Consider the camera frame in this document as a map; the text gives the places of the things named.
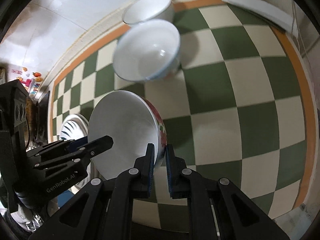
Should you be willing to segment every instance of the wall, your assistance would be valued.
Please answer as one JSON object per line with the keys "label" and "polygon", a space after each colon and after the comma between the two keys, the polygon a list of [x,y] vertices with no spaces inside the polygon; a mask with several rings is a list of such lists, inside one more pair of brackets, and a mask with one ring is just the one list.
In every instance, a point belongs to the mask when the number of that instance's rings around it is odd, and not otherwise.
{"label": "wall", "polygon": [[[36,80],[37,87],[29,85],[26,89],[37,91],[49,71],[81,35],[130,1],[33,0],[0,44],[0,64],[16,70],[10,70],[9,80]],[[33,76],[34,72],[41,77]]]}
{"label": "wall", "polygon": [[[265,0],[271,3],[286,13],[293,16],[292,0]],[[297,47],[300,47],[300,54],[305,62],[306,70],[309,72],[311,85],[314,86],[315,100],[320,102],[320,42],[319,33],[296,5],[297,24],[300,29],[301,36],[299,43],[295,41]],[[308,195],[304,204],[287,214],[284,214],[275,219],[276,223],[288,234],[291,240],[298,240],[305,233],[307,228],[312,223],[320,209],[320,172],[317,171],[317,165],[320,163],[320,155],[316,155],[313,179],[309,186]]]}

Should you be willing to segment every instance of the cable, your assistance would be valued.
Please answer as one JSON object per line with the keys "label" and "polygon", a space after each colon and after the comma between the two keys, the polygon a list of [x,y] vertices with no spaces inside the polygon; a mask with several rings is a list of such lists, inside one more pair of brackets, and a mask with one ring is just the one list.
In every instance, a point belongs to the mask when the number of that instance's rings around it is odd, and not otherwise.
{"label": "cable", "polygon": [[[292,0],[292,9],[293,9],[293,14],[294,14],[294,18],[296,19],[297,18],[297,12],[296,12],[296,4],[295,2]],[[300,33],[300,28],[298,26],[298,23],[297,23],[297,29],[298,29],[298,37],[301,38],[301,43],[302,43],[302,46],[303,46],[303,49],[304,49],[304,53],[305,53],[305,57],[307,59],[307,62],[308,62],[308,66],[309,66],[309,73],[311,75],[310,79],[311,79],[311,83],[313,85],[313,89],[314,89],[314,95],[316,94],[316,85],[315,83],[313,82],[313,72],[312,72],[312,69],[311,69],[311,64],[310,64],[310,61],[309,61],[309,58],[308,58],[308,55],[307,55],[307,50],[306,50],[306,47],[304,45],[304,42],[303,42],[303,39],[302,39],[302,36],[301,36],[301,33]]]}
{"label": "cable", "polygon": [[294,1],[293,1],[293,0],[291,0],[291,4],[292,4],[292,15],[293,15],[292,27],[291,27],[291,38],[293,39],[293,37],[295,37],[295,39],[296,39],[296,41],[297,41],[299,53],[301,54],[301,52],[300,52],[299,39],[298,39],[296,36],[293,35],[294,22],[297,23],[297,29],[298,29],[298,22],[297,22],[297,17],[296,17],[295,10],[294,10]]}
{"label": "cable", "polygon": [[28,149],[29,143],[30,143],[30,127],[29,127],[29,123],[28,123],[27,117],[26,117],[26,120],[27,120],[27,126],[28,126],[28,142],[27,142],[26,149]]}

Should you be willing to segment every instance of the green and white checkered wall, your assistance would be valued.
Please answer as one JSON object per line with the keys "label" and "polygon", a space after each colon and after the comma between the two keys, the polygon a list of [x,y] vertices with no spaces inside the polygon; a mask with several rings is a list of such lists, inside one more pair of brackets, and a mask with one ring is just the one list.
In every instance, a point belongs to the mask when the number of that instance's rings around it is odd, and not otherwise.
{"label": "green and white checkered wall", "polygon": [[[110,91],[129,90],[159,111],[168,143],[189,168],[227,177],[271,218],[290,211],[306,158],[305,118],[295,70],[260,18],[231,5],[176,14],[181,69],[164,80],[130,83],[114,74],[117,40],[94,52],[54,89],[53,137],[69,114],[90,118]],[[165,163],[152,196],[135,200],[133,221],[188,231],[187,201],[172,200]]]}

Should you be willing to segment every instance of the sticker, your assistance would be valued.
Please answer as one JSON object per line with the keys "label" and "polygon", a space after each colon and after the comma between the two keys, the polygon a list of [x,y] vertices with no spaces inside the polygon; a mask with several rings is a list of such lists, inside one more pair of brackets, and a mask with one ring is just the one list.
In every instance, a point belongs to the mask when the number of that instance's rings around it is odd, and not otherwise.
{"label": "sticker", "polygon": [[22,71],[20,71],[20,70],[15,70],[15,69],[11,70],[11,73],[15,73],[15,74],[18,74],[18,75],[22,75]]}

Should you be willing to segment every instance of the green tile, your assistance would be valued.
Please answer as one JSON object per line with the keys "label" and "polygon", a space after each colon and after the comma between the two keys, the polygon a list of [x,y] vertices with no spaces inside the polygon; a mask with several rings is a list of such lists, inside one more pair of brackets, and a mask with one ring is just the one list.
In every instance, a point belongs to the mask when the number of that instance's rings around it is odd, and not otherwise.
{"label": "green tile", "polygon": [[69,115],[69,111],[66,111],[65,113],[62,114],[62,121]]}
{"label": "green tile", "polygon": [[247,10],[241,9],[231,4],[228,4],[228,7],[231,9],[231,11],[233,11],[233,13],[242,24],[268,25],[268,23],[262,19],[262,16],[257,16]]}
{"label": "green tile", "polygon": [[275,99],[300,95],[300,86],[292,63],[287,57],[263,57]]}
{"label": "green tile", "polygon": [[211,30],[224,60],[258,57],[259,52],[243,26]]}
{"label": "green tile", "polygon": [[52,135],[57,135],[57,118],[52,119]]}
{"label": "green tile", "polygon": [[57,102],[57,116],[62,114],[62,102],[63,102],[63,96],[60,97]]}
{"label": "green tile", "polygon": [[274,192],[271,192],[260,197],[252,198],[251,200],[267,215],[269,214],[272,201],[273,201]]}
{"label": "green tile", "polygon": [[150,198],[138,198],[138,200],[157,203],[155,180],[153,180]]}
{"label": "green tile", "polygon": [[280,149],[276,190],[302,179],[306,161],[307,143],[302,141]]}
{"label": "green tile", "polygon": [[96,71],[97,57],[98,51],[94,52],[89,57],[87,57],[87,59],[84,62],[82,78],[86,78],[87,76],[91,75],[93,72]]}
{"label": "green tile", "polygon": [[115,89],[115,74],[112,64],[97,71],[95,97],[101,96]]}
{"label": "green tile", "polygon": [[274,101],[238,107],[242,158],[279,149],[279,125]]}
{"label": "green tile", "polygon": [[183,158],[186,165],[195,165],[191,117],[177,117],[164,120],[168,144],[173,145],[174,154]]}
{"label": "green tile", "polygon": [[188,206],[158,204],[162,230],[189,232]]}
{"label": "green tile", "polygon": [[228,178],[238,188],[241,187],[242,160],[225,163],[197,165],[196,171],[207,179],[218,180],[222,177]]}
{"label": "green tile", "polygon": [[67,92],[71,88],[73,77],[73,70],[71,70],[66,76],[66,83],[64,84],[64,92]]}
{"label": "green tile", "polygon": [[58,99],[58,93],[59,93],[59,84],[57,84],[57,85],[54,87],[53,101],[55,101],[55,100]]}
{"label": "green tile", "polygon": [[209,28],[198,8],[177,12],[173,24],[181,35]]}
{"label": "green tile", "polygon": [[191,114],[236,106],[224,62],[184,70]]}
{"label": "green tile", "polygon": [[93,100],[80,106],[80,114],[82,114],[88,121],[93,111]]}
{"label": "green tile", "polygon": [[70,109],[79,106],[80,104],[80,90],[81,82],[71,88],[71,99],[70,99]]}
{"label": "green tile", "polygon": [[135,83],[135,84],[132,84],[132,85],[130,85],[130,86],[121,88],[120,90],[130,91],[130,92],[132,92],[132,93],[137,94],[137,95],[140,96],[140,97],[145,97],[145,94],[144,94],[144,84]]}

